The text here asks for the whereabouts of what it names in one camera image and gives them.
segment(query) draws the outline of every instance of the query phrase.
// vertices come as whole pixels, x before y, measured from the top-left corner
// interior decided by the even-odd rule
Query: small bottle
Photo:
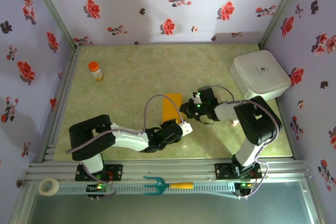
[[[97,62],[95,61],[90,62],[89,69],[97,81],[104,79],[103,72],[101,71]]]

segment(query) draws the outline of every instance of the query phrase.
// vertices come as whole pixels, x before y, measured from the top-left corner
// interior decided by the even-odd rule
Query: tape roll
[[[54,178],[46,178],[42,180],[38,186],[38,192],[43,196],[55,195],[59,190],[59,182]]]

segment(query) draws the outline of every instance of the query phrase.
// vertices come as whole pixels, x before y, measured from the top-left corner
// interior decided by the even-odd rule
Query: glass panel
[[[29,223],[298,224],[310,223],[299,183],[268,183],[248,200],[216,195],[36,197]]]

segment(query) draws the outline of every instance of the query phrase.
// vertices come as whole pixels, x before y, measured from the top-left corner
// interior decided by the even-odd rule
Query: yellow sponge
[[[182,94],[164,94],[165,96],[172,99],[177,108],[179,109],[182,104]],[[162,122],[176,119],[178,123],[181,123],[181,119],[176,111],[174,105],[167,99],[163,98],[163,113],[162,113]]]

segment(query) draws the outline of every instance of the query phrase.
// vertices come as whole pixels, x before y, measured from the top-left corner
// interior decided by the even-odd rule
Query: light purple wall
[[[291,75],[293,86],[281,97],[284,116],[299,158],[311,169],[329,223],[336,220],[335,17],[336,0],[291,0],[265,48]],[[282,32],[283,23],[287,30]]]
[[[214,36],[215,42],[221,43],[258,43],[281,0],[93,0],[97,10],[93,16],[84,10],[88,0],[52,1],[73,38],[88,37],[86,40],[94,44],[110,45],[136,41],[211,43]],[[234,9],[228,8],[229,19],[223,20],[217,13],[228,2]],[[167,19],[175,24],[169,36],[160,30]],[[122,33],[108,31],[108,27],[118,29],[120,25]]]
[[[52,114],[50,99],[70,54],[43,1],[31,1],[0,1],[0,23],[7,20],[12,26],[8,33],[0,29],[0,223],[8,223],[19,193],[16,182],[23,178],[28,164],[37,161],[46,141],[45,128]],[[50,43],[53,50],[48,32],[58,43]],[[10,46],[14,56],[9,53]],[[29,70],[25,62],[31,67],[29,73],[19,70],[19,66]]]

